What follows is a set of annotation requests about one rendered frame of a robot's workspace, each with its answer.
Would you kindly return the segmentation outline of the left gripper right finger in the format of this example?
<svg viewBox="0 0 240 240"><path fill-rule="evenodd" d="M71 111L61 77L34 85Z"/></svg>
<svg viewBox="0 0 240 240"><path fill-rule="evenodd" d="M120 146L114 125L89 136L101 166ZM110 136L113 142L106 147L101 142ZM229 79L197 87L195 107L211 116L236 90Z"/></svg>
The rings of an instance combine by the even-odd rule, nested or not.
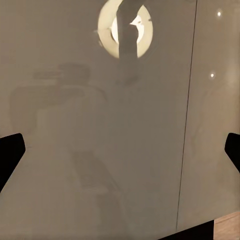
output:
<svg viewBox="0 0 240 240"><path fill-rule="evenodd" d="M224 150L240 172L240 135L229 133L225 142Z"/></svg>

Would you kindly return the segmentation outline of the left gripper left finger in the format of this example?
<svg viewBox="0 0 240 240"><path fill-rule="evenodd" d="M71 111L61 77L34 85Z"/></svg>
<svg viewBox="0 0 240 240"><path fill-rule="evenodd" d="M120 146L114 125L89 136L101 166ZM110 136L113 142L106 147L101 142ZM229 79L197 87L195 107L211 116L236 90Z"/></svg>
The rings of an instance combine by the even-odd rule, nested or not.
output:
<svg viewBox="0 0 240 240"><path fill-rule="evenodd" d="M20 133L0 138L0 192L26 151Z"/></svg>

